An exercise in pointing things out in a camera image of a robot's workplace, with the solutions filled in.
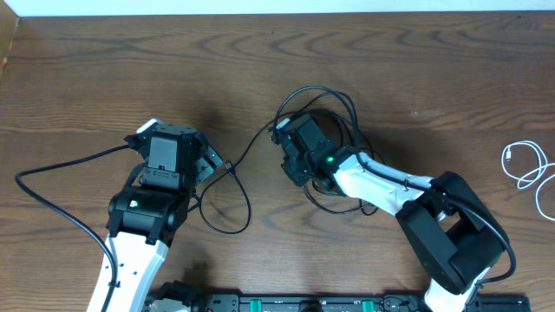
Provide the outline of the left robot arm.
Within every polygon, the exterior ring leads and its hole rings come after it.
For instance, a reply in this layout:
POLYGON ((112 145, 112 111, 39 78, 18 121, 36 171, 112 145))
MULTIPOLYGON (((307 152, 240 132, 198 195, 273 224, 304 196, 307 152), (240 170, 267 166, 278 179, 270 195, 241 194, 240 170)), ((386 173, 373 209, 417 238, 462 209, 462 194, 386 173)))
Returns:
POLYGON ((125 138, 144 159, 108 205, 110 255, 88 305, 90 311, 140 311, 175 232, 186 221, 195 188, 223 160, 191 126, 151 119, 125 138))

